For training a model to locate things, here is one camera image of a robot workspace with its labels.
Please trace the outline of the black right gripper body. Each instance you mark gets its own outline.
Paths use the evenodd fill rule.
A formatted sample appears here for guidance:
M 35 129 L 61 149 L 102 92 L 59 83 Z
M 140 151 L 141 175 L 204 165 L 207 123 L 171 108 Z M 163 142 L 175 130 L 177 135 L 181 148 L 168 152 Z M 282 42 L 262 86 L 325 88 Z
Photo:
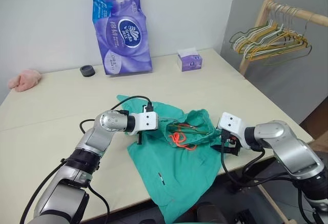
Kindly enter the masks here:
M 239 139 L 235 136 L 231 136 L 229 138 L 229 145 L 232 145 L 232 147 L 225 146 L 222 142 L 220 147 L 220 152 L 224 154 L 232 154 L 238 156 L 241 149 L 241 144 Z

